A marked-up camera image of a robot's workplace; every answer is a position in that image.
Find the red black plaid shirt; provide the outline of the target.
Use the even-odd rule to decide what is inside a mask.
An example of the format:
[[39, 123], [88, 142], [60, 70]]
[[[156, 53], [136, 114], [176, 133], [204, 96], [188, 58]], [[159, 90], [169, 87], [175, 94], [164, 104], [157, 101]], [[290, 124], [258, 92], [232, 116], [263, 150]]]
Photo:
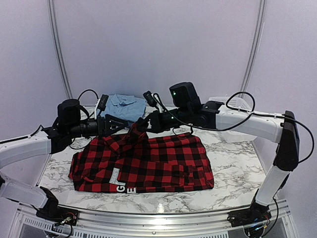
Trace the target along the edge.
[[125, 134], [95, 137], [72, 158], [76, 191], [152, 193], [209, 190], [214, 177], [199, 137], [189, 133], [149, 138], [133, 125]]

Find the white plastic basket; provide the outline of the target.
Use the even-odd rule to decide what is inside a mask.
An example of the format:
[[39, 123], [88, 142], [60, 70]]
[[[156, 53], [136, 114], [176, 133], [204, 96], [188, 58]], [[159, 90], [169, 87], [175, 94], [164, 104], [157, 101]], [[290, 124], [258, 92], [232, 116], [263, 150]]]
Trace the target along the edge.
[[[222, 102], [224, 104], [227, 102], [228, 99], [229, 97], [209, 97], [209, 101]], [[228, 105], [235, 108], [245, 109], [249, 111], [251, 110], [249, 104], [244, 99], [238, 97], [234, 97], [233, 99], [231, 99]], [[220, 132], [219, 134], [221, 138], [225, 140], [227, 143], [247, 142], [256, 139], [256, 136], [232, 130]]]

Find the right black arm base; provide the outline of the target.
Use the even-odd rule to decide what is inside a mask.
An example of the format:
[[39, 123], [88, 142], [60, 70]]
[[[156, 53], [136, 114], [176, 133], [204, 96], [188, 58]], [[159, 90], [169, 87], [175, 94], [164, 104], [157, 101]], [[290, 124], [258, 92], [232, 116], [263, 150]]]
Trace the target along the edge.
[[256, 201], [256, 195], [257, 193], [254, 195], [251, 205], [248, 208], [234, 210], [228, 213], [227, 221], [232, 227], [268, 221], [272, 217], [269, 206], [260, 205]]

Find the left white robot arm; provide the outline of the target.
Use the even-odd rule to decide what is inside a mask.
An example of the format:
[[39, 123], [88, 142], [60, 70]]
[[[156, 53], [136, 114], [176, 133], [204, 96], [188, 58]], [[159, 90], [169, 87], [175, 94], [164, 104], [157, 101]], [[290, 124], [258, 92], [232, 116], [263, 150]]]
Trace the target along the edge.
[[[50, 127], [39, 128], [33, 134], [8, 139], [0, 143], [0, 166], [19, 162], [31, 157], [51, 155], [63, 151], [74, 138], [112, 135], [128, 126], [128, 122], [111, 115], [82, 119], [81, 113], [90, 114], [77, 99], [63, 101], [57, 107], [57, 118]], [[42, 208], [51, 220], [59, 220], [63, 213], [54, 202], [49, 190], [0, 176], [0, 195], [3, 198]]]

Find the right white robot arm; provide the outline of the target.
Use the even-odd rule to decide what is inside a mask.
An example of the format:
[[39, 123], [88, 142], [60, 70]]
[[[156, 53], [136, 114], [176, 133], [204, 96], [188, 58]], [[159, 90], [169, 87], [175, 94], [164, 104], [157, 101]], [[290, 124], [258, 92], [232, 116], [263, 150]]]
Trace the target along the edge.
[[245, 212], [248, 221], [256, 222], [299, 164], [299, 136], [294, 114], [290, 111], [264, 114], [254, 109], [235, 108], [228, 102], [208, 101], [203, 104], [191, 82], [175, 84], [169, 90], [176, 107], [173, 110], [163, 105], [158, 94], [150, 91], [143, 94], [149, 106], [156, 108], [145, 118], [152, 133], [184, 125], [207, 131], [231, 130], [277, 143], [273, 164], [256, 192], [252, 206]]

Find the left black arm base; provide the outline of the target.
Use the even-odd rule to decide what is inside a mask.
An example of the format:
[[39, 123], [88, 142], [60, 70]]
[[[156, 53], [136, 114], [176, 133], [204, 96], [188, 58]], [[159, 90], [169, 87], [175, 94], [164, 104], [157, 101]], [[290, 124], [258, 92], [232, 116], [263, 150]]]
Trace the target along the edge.
[[60, 225], [64, 221], [65, 223], [75, 226], [77, 224], [79, 211], [60, 207], [58, 199], [49, 189], [42, 186], [40, 186], [40, 189], [44, 191], [48, 200], [44, 204], [43, 208], [34, 207], [37, 211], [36, 215], [40, 218], [57, 222]]

